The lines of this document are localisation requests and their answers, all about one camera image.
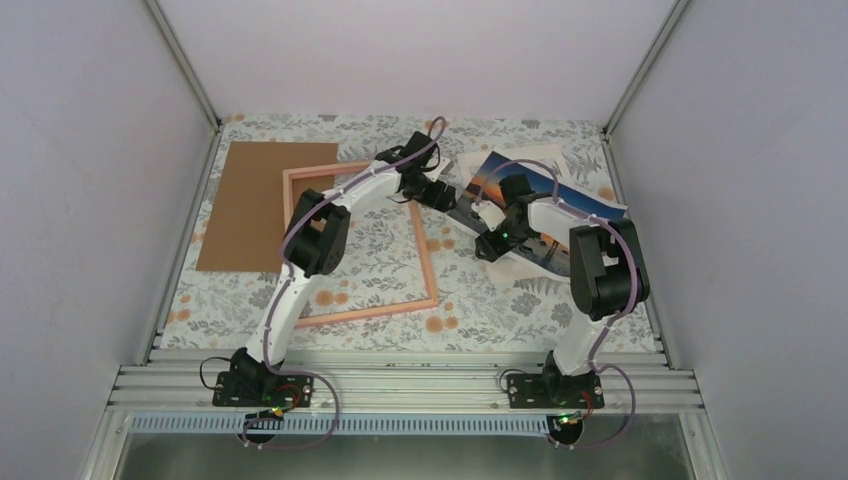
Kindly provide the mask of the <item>sunset photo print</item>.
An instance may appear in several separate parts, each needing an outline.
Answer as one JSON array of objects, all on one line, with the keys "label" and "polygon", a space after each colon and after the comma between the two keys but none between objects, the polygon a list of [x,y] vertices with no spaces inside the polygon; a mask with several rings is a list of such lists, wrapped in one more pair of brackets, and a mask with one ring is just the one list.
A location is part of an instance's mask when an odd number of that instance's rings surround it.
[{"label": "sunset photo print", "polygon": [[[474,202],[489,200],[503,210],[506,219],[498,228],[506,228],[512,234],[524,237],[524,242],[509,253],[515,249],[527,253],[533,251],[532,256],[538,260],[543,258],[542,253],[546,253],[543,262],[548,264],[548,269],[560,270],[564,261],[551,261],[551,258],[567,250],[570,276],[570,230],[580,226],[592,215],[605,220],[620,219],[627,212],[627,207],[614,200],[580,191],[569,186],[565,180],[555,180],[553,175],[556,173],[550,167],[531,158],[517,161],[517,156],[505,156],[494,151],[477,176],[465,186],[459,199],[469,198],[475,193]],[[528,181],[525,175],[515,174],[499,182],[499,191],[494,187],[486,187],[487,181],[493,179],[499,170],[517,163],[539,165],[551,175],[551,180],[539,178]]]}]

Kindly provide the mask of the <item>pink photo frame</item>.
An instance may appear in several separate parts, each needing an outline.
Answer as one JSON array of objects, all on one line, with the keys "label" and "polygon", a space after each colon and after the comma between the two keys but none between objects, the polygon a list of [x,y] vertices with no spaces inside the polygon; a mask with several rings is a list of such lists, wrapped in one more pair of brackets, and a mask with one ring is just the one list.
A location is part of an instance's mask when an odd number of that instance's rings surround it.
[{"label": "pink photo frame", "polygon": [[439,306],[419,205],[378,198],[352,213],[344,257],[314,281],[300,329]]}]

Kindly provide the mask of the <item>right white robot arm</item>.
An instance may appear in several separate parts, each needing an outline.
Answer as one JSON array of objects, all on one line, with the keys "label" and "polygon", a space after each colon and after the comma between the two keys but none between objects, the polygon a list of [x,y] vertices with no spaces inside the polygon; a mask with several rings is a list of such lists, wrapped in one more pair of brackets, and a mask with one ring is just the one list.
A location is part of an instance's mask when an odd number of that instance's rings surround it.
[{"label": "right white robot arm", "polygon": [[593,391],[601,345],[615,323],[649,296],[638,234],[626,218],[605,220],[569,205],[556,190],[533,191],[523,175],[504,178],[500,189],[503,207],[488,200],[472,206],[486,226],[476,240],[478,258],[494,262],[542,234],[569,249],[570,291],[586,317],[570,323],[541,373],[544,399],[565,407]]}]

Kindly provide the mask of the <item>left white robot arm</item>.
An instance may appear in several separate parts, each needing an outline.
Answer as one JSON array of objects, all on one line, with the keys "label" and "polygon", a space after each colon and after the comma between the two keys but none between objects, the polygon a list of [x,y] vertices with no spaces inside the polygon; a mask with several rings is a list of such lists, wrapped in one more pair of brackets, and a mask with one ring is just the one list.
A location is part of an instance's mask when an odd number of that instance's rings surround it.
[{"label": "left white robot arm", "polygon": [[439,138],[417,131],[406,144],[378,153],[341,185],[300,195],[281,245],[278,285],[256,332],[231,357],[216,392],[232,390],[255,405],[276,396],[277,375],[294,327],[317,279],[341,263],[351,216],[358,208],[395,195],[443,213],[455,207],[455,188],[439,178]]}]

